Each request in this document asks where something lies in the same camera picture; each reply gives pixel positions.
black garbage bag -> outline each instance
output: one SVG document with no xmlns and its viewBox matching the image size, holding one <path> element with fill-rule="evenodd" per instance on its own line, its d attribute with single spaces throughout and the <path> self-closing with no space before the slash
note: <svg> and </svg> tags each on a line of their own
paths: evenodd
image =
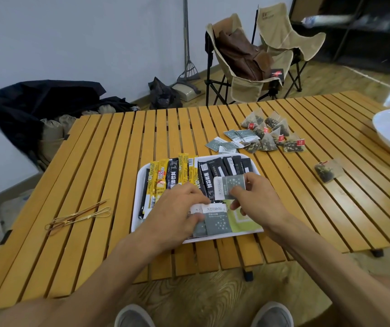
<svg viewBox="0 0 390 327">
<path fill-rule="evenodd" d="M 178 92 L 166 86 L 157 77 L 154 77 L 154 80 L 148 83 L 148 87 L 150 88 L 151 110 L 181 108 L 183 106 Z"/>
<path fill-rule="evenodd" d="M 99 82 L 39 80 L 18 82 L 0 89 L 0 128 L 19 150 L 37 152 L 43 118 L 80 117 L 82 111 L 110 104 L 116 111 L 131 111 L 131 103 L 116 96 L 100 100 Z"/>
</svg>

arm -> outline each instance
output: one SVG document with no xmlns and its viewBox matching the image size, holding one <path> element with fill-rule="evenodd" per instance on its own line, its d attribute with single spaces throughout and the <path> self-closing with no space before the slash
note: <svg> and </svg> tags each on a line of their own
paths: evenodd
<svg viewBox="0 0 390 327">
<path fill-rule="evenodd" d="M 390 326 L 390 290 L 291 215 L 267 179 L 253 173 L 246 179 L 249 190 L 233 188 L 231 208 L 241 206 L 290 252 L 351 323 Z"/>
<path fill-rule="evenodd" d="M 97 326 L 103 312 L 112 307 L 154 257 L 192 235 L 204 217 L 192 214 L 187 218 L 196 203 L 208 204 L 210 200 L 190 183 L 166 190 L 143 224 L 122 239 L 91 277 L 41 326 Z"/>
</svg>

grey shoe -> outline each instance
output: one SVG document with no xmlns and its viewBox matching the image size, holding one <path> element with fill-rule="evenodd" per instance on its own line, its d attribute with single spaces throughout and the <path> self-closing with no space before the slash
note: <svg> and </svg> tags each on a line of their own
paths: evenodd
<svg viewBox="0 0 390 327">
<path fill-rule="evenodd" d="M 251 327 L 294 327 L 294 321 L 283 304 L 268 302 L 257 312 Z"/>
<path fill-rule="evenodd" d="M 115 327 L 155 327 L 155 325 L 143 308 L 136 304 L 130 304 L 119 311 Z"/>
</svg>

folding chair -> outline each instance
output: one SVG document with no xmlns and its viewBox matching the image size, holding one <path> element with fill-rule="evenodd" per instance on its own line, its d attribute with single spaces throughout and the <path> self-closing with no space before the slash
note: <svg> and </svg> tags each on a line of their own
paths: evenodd
<svg viewBox="0 0 390 327">
<path fill-rule="evenodd" d="M 230 88 L 230 94 L 233 101 L 248 103 L 248 102 L 257 102 L 270 96 L 272 99 L 277 98 L 277 93 L 282 89 L 283 83 L 278 77 L 272 77 L 265 79 L 260 82 L 252 82 L 250 80 L 237 77 L 232 71 L 230 66 L 222 57 L 220 51 L 216 48 L 215 37 L 218 37 L 221 30 L 226 32 L 234 32 L 235 30 L 242 30 L 242 24 L 240 22 L 237 14 L 231 15 L 229 18 L 225 18 L 216 24 L 209 24 L 206 27 L 205 33 L 205 51 L 208 55 L 207 60 L 207 79 L 204 80 L 206 84 L 206 105 L 209 105 L 209 89 L 211 88 L 216 94 L 215 102 L 218 101 L 218 98 L 221 100 L 222 104 L 227 104 L 228 89 Z M 221 82 L 210 79 L 210 68 L 213 63 L 213 52 L 216 54 L 216 58 L 220 64 L 222 71 L 224 72 L 224 77 Z M 292 62 L 293 52 L 291 50 L 286 50 L 277 55 L 273 56 L 274 63 L 271 65 L 273 69 L 283 69 L 283 73 L 289 71 L 290 64 Z M 219 84 L 219 90 L 216 89 L 214 84 Z M 225 98 L 221 95 L 221 89 L 225 86 Z"/>
<path fill-rule="evenodd" d="M 298 92 L 302 91 L 301 73 L 304 70 L 307 62 L 311 60 L 321 49 L 325 41 L 325 33 L 320 32 L 313 37 L 303 37 L 299 35 L 293 28 L 288 17 L 288 10 L 284 3 L 273 5 L 272 7 L 259 8 L 256 11 L 256 21 L 254 23 L 254 35 L 256 27 L 259 28 L 260 37 L 267 51 L 272 53 L 273 50 L 281 52 L 283 50 L 292 50 L 294 53 L 292 65 L 297 67 L 297 76 L 294 78 L 292 73 L 288 71 L 292 85 L 287 91 L 285 98 L 289 95 L 293 86 Z M 304 65 L 300 69 L 299 62 L 304 61 Z"/>
</svg>

box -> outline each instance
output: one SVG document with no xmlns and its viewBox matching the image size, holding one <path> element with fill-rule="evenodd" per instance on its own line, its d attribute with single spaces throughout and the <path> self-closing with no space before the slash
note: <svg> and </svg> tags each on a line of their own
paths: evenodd
<svg viewBox="0 0 390 327">
<path fill-rule="evenodd" d="M 300 22 L 305 17 L 318 15 L 324 0 L 296 0 L 290 20 Z"/>
<path fill-rule="evenodd" d="M 199 162 L 207 162 L 211 159 L 216 159 L 218 157 L 230 157 L 230 156 L 236 156 L 240 155 L 242 159 L 249 158 L 248 156 L 244 154 L 220 154 L 220 155 L 211 155 L 211 156 L 200 156 L 198 157 Z M 254 162 L 251 160 L 251 165 L 252 165 L 252 171 L 255 174 L 259 174 L 259 171 L 254 164 Z M 134 232 L 144 220 L 146 219 L 139 219 L 139 209 L 140 205 L 142 204 L 142 195 L 143 195 L 143 185 L 145 181 L 145 176 L 147 172 L 147 168 L 150 166 L 150 164 L 144 165 L 141 167 L 141 169 L 137 173 L 137 181 L 136 181 L 136 192 L 134 195 L 134 207 L 133 207 L 133 214 L 132 214 L 132 219 L 131 219 L 131 231 Z M 245 235 L 245 234 L 252 234 L 252 233 L 258 233 L 258 232 L 263 232 L 263 229 L 260 227 L 260 229 L 256 231 L 241 231 L 241 232 L 234 232 L 234 233 L 225 233 L 225 234 L 219 234 L 219 235 L 210 235 L 210 236 L 203 236 L 203 237 L 198 237 L 198 238 L 189 238 L 183 243 L 192 243 L 192 242 L 199 242 L 199 241 L 207 241 L 207 240 L 213 240 L 216 238 L 227 238 L 231 236 L 238 236 L 238 235 Z"/>
</svg>

